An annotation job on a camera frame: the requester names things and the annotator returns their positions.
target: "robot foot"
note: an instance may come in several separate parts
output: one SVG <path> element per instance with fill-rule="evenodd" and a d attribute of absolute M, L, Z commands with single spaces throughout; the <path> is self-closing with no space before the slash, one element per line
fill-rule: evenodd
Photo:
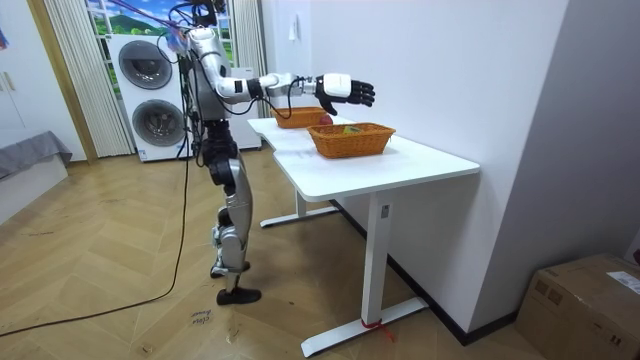
<path fill-rule="evenodd" d="M 260 300 L 260 298 L 262 298 L 260 290 L 236 287 L 232 292 L 227 292 L 225 289 L 220 290 L 216 297 L 216 302 L 220 306 L 230 304 L 251 304 Z"/>
<path fill-rule="evenodd" d="M 244 266 L 242 267 L 242 272 L 245 272 L 249 269 L 251 269 L 251 263 L 249 263 L 248 261 L 245 261 Z M 209 275 L 211 276 L 212 279 L 219 279 L 224 276 L 223 274 L 214 273 L 213 267 L 211 267 L 211 272 L 209 273 Z"/>

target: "door frame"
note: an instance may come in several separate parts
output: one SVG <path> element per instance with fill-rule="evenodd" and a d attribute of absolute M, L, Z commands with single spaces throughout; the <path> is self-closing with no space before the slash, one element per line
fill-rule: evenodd
<path fill-rule="evenodd" d="M 58 86 L 60 87 L 64 101 L 67 104 L 69 113 L 71 114 L 71 120 L 73 121 L 73 125 L 76 128 L 78 137 L 80 138 L 82 149 L 87 155 L 87 162 L 91 165 L 98 160 L 98 153 L 96 152 L 96 147 L 93 143 L 93 139 L 91 138 L 87 120 L 82 112 L 80 100 L 78 100 L 78 94 L 76 93 L 76 89 L 73 87 L 71 75 L 69 74 L 64 57 L 62 56 L 62 50 L 60 50 L 60 44 L 58 43 L 55 31 L 53 30 L 51 19 L 49 19 L 47 7 L 44 4 L 44 0 L 27 0 L 27 3 L 29 4 L 31 15 L 36 23 L 38 32 L 40 33 L 40 39 L 42 39 L 44 48 L 47 51 L 47 56 L 49 57 L 49 61 L 53 67 L 53 72 L 58 80 Z"/>

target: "red apple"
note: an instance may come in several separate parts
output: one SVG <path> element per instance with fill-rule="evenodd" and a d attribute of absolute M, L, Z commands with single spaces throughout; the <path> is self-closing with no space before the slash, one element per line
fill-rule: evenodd
<path fill-rule="evenodd" d="M 331 119 L 331 116 L 329 116 L 329 114 L 325 114 L 324 116 L 322 116 L 320 118 L 320 122 L 318 122 L 318 124 L 320 124 L 320 125 L 333 125 L 333 119 Z"/>

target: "brown basket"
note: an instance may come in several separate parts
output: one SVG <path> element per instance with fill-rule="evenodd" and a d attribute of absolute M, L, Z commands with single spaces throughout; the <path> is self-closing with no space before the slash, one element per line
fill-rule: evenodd
<path fill-rule="evenodd" d="M 284 116 L 289 115 L 289 108 L 277 109 Z M 318 125 L 320 118 L 327 114 L 324 109 L 319 107 L 301 107 L 291 109 L 291 118 L 285 119 L 278 115 L 273 109 L 271 114 L 276 117 L 278 126 L 285 129 L 304 128 L 307 126 Z"/>
<path fill-rule="evenodd" d="M 346 126 L 362 130 L 344 134 Z M 382 154 L 391 135 L 396 132 L 386 126 L 372 123 L 345 125 L 316 125 L 307 128 L 318 152 L 328 158 Z"/>

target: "dryer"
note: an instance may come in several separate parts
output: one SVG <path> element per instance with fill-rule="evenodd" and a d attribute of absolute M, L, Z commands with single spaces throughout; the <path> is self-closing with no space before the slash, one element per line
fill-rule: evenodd
<path fill-rule="evenodd" d="M 140 160 L 175 159 L 185 136 L 178 65 L 167 61 L 176 55 L 164 38 L 156 46 L 156 36 L 106 39 Z"/>

